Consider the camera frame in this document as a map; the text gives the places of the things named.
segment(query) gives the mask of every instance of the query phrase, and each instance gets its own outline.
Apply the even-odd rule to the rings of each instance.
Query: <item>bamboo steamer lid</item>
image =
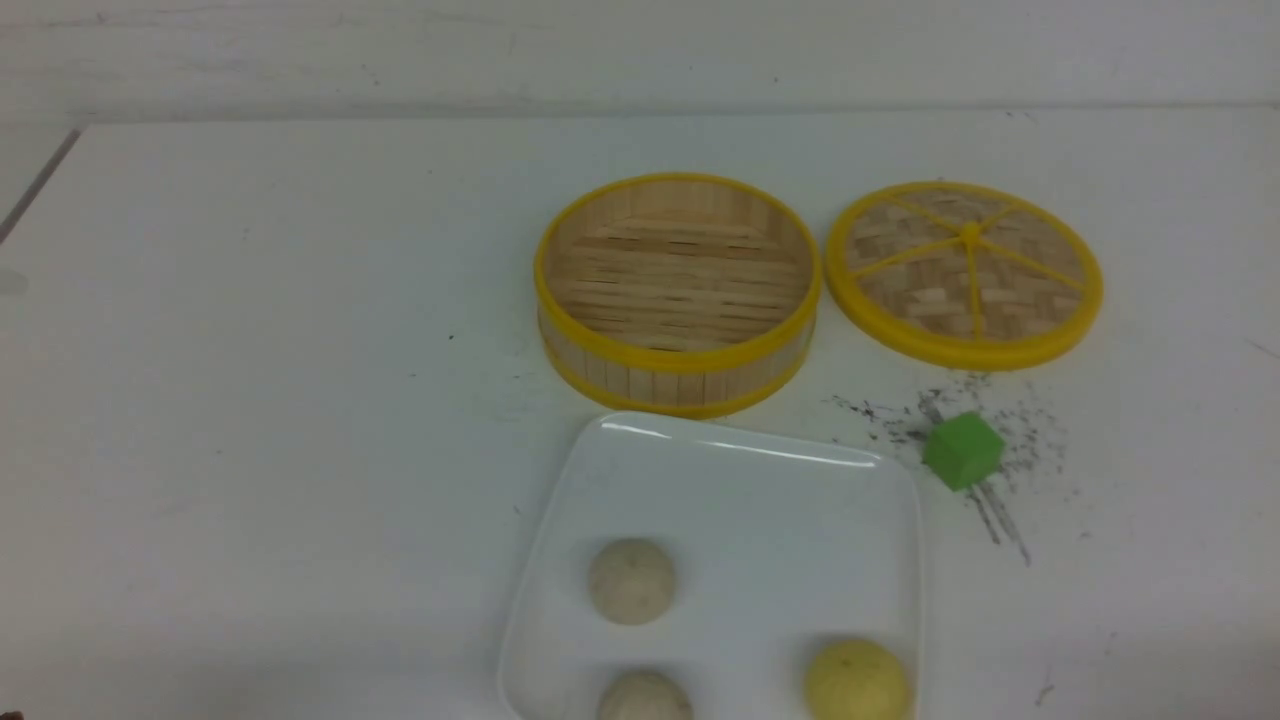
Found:
[[[924,182],[858,200],[827,241],[845,314],[882,343],[968,370],[1038,365],[1102,304],[1088,246],[1050,213],[986,187]]]

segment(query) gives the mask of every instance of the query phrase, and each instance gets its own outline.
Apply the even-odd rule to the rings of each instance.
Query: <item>white dough ball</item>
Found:
[[[591,561],[591,603],[620,625],[657,620],[676,597],[676,569],[660,547],[644,539],[612,542]]]
[[[596,720],[692,720],[689,696],[666,675],[627,673],[600,696]]]

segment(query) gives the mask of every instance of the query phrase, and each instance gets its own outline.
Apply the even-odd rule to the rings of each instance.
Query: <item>yellow rim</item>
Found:
[[[1048,333],[1025,340],[995,342],[978,338],[942,337],[929,333],[904,323],[881,307],[879,304],[867,297],[858,283],[849,277],[846,269],[845,246],[847,245],[849,231],[863,213],[878,202],[906,192],[937,188],[963,190],[975,195],[995,197],[1007,202],[1011,209],[1025,210],[1050,223],[1070,243],[1080,259],[1080,266],[1084,270],[1084,283],[1079,288],[1082,291],[1082,301],[1076,311]],[[924,211],[924,214],[925,217],[929,215],[928,211]],[[988,187],[957,182],[914,182],[886,187],[858,200],[845,209],[836,220],[835,227],[831,228],[831,234],[827,236],[827,282],[831,284],[831,293],[835,296],[836,304],[867,334],[904,355],[910,355],[925,363],[964,370],[1016,370],[1047,363],[1075,347],[1089,332],[1098,309],[1102,307],[1102,269],[1098,266],[1097,259],[1093,258],[1093,252],[1075,234],[1075,231],[1051,213],[1020,197]],[[975,288],[977,283],[970,283],[970,287]]]
[[[677,405],[657,405],[653,402],[640,402],[637,400],[631,400],[621,395],[612,393],[599,386],[594,386],[586,382],[581,375],[575,373],[568,368],[568,365],[561,363],[556,352],[552,351],[550,346],[547,345],[547,338],[543,338],[543,350],[547,351],[547,359],[550,360],[552,368],[559,373],[559,377],[564,378],[564,382],[570,384],[577,392],[585,395],[586,397],[612,407],[614,410],[640,410],[643,413],[655,413],[659,415],[675,415],[677,418],[689,418],[690,420],[707,420],[709,418],[719,418],[722,415],[732,415],[739,410],[745,410],[756,402],[769,397],[774,392],[782,389],[782,386],[787,384],[791,378],[800,370],[804,365],[805,357],[809,355],[809,342],[813,341],[813,333],[804,342],[804,347],[800,348],[800,355],[796,357],[795,363],[786,369],[785,373],[769,380],[769,384],[754,389],[746,395],[740,395],[733,400],[727,400],[724,402],[717,402],[716,405],[695,405],[681,407]]]
[[[547,284],[547,277],[543,274],[543,260],[547,256],[548,247],[550,246],[552,236],[556,233],[556,228],[576,211],[582,205],[595,200],[596,197],[618,190],[621,187],[627,187],[632,184],[641,184],[648,182],[659,181],[699,181],[699,182],[713,182],[718,184],[727,184],[730,187],[741,190],[755,195],[756,197],[764,200],[765,202],[773,205],[781,210],[787,219],[800,228],[800,233],[804,237],[805,243],[809,246],[809,256],[812,258],[813,272],[809,278],[809,291],[805,293],[804,300],[800,301],[800,306],[782,320],[777,327],[768,331],[767,333],[754,337],[746,342],[739,345],[731,345],[728,347],[722,347],[719,350],[708,350],[704,352],[667,352],[662,350],[650,350],[648,347],[635,347],[618,342],[613,338],[605,337],[595,331],[589,329],[582,323],[575,320],[563,307],[556,302],[556,297],[552,296],[550,287]],[[561,332],[566,338],[572,341],[575,345],[598,355],[605,360],[618,363],[621,365],[627,365],[628,368],[636,368],[640,370],[657,370],[663,373],[707,373],[712,370],[724,370],[728,368],[737,368],[758,360],[771,352],[781,348],[783,345],[791,341],[804,329],[805,324],[814,316],[818,310],[818,296],[822,293],[822,263],[819,261],[818,243],[814,242],[813,234],[809,233],[809,228],[800,220],[790,208],[782,204],[781,200],[773,197],[772,195],[749,186],[742,182],[737,182],[730,178],[722,178],[717,176],[707,176],[700,173],[658,173],[652,176],[640,176],[635,178],[628,178],[618,181],[591,192],[588,192],[582,197],[573,201],[572,205],[566,208],[556,215],[556,219],[547,225],[547,232],[543,233],[543,240],[538,246],[538,255],[534,258],[534,287],[538,291],[538,301],[541,304],[545,316]],[[636,405],[617,405],[612,402],[604,402],[605,405],[613,405],[614,407],[631,407],[641,409]],[[663,410],[667,414],[680,414],[671,410]]]

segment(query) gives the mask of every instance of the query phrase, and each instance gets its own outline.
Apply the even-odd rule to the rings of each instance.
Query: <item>white wall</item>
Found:
[[[5,0],[0,120],[1280,102],[1280,0]]]

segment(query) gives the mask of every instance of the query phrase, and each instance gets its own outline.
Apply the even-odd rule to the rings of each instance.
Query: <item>yellow dough ball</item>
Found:
[[[600,696],[596,720],[692,720],[689,696],[666,675],[627,673]]]
[[[676,597],[676,569],[660,547],[644,539],[609,543],[591,561],[591,603],[620,625],[657,620]]]
[[[902,664],[870,641],[827,646],[804,684],[814,720],[902,720],[911,703]]]

